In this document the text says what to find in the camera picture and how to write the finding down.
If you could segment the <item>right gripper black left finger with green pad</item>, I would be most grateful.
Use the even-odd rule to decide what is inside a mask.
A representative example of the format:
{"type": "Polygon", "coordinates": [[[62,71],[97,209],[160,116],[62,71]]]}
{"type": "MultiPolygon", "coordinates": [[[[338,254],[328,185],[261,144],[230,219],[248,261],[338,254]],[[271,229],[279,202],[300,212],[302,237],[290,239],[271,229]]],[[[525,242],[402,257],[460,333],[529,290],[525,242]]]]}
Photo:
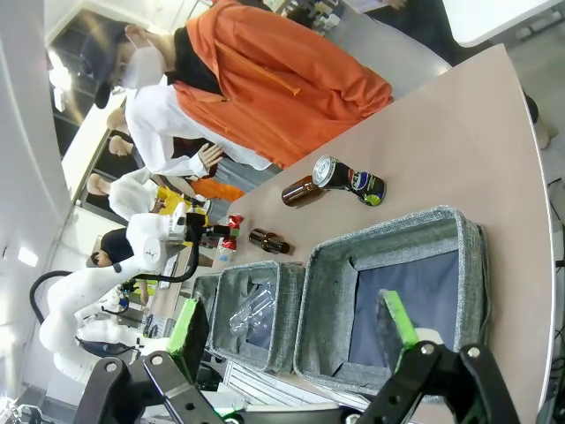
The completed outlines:
{"type": "Polygon", "coordinates": [[[219,414],[193,382],[208,332],[203,303],[188,299],[171,334],[177,355],[151,352],[131,365],[118,358],[99,360],[74,421],[139,423],[149,406],[162,405],[176,423],[242,423],[239,413],[219,414]]]}

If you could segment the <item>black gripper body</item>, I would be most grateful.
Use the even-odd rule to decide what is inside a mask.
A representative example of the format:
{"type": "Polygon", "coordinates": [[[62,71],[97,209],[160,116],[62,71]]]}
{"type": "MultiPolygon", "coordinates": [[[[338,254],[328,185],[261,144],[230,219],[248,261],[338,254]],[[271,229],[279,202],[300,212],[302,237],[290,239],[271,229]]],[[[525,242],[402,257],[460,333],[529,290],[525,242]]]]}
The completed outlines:
{"type": "Polygon", "coordinates": [[[187,212],[185,216],[185,242],[198,245],[203,236],[220,238],[230,236],[228,225],[211,224],[207,216],[199,213],[187,212]]]}

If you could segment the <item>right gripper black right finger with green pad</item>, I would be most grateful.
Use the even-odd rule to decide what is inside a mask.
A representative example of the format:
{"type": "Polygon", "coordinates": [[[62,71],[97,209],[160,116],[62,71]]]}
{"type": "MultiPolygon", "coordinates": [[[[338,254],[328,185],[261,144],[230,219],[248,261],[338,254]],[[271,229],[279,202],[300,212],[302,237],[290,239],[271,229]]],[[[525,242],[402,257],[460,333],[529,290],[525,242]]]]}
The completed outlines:
{"type": "Polygon", "coordinates": [[[454,423],[520,421],[487,347],[468,344],[453,352],[420,339],[396,291],[380,291],[376,322],[391,375],[358,423],[407,423],[426,396],[442,398],[454,423]]]}

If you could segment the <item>bare hand of person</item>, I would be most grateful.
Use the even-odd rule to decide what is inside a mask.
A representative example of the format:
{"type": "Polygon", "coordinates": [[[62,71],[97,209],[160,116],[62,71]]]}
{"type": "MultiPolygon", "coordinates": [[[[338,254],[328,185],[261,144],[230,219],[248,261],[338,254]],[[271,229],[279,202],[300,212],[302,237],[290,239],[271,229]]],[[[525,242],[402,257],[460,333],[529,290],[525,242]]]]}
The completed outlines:
{"type": "Polygon", "coordinates": [[[201,147],[198,151],[198,158],[202,162],[206,175],[222,160],[222,154],[221,146],[206,143],[201,147]]]}

